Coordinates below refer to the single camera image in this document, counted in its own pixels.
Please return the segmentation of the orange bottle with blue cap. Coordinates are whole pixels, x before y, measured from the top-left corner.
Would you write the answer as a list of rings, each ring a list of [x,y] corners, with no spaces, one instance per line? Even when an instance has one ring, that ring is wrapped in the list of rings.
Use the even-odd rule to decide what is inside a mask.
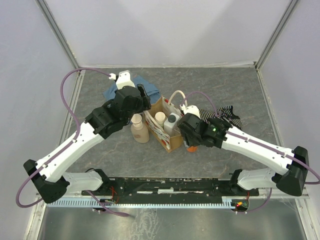
[[[189,153],[195,153],[197,150],[198,150],[197,146],[190,146],[190,147],[187,148],[187,151]]]

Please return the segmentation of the beige pump lotion bottle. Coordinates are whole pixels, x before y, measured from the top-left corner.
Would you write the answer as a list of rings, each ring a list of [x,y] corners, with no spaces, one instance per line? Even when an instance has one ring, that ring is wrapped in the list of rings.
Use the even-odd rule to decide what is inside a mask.
[[[142,116],[138,113],[134,114],[131,118],[131,133],[133,138],[141,144],[145,144],[149,141],[150,135],[148,128],[143,123]]]

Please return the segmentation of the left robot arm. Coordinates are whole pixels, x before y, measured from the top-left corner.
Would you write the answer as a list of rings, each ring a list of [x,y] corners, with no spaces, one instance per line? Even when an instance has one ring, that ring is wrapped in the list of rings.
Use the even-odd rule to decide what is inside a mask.
[[[151,108],[150,97],[142,84],[124,86],[115,97],[95,108],[71,137],[38,161],[27,160],[24,168],[45,203],[66,193],[93,191],[106,195],[110,180],[101,169],[70,173],[67,169],[84,153],[128,125],[134,114]]]

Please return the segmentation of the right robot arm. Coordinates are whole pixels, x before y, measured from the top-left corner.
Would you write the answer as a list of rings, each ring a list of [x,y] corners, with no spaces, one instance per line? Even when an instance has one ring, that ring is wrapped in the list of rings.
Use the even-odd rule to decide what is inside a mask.
[[[192,113],[185,114],[177,126],[190,147],[233,151],[265,165],[263,169],[236,170],[228,184],[233,195],[258,188],[277,188],[295,197],[302,195],[309,167],[309,155],[304,147],[277,146],[243,132],[224,119],[204,121]]]

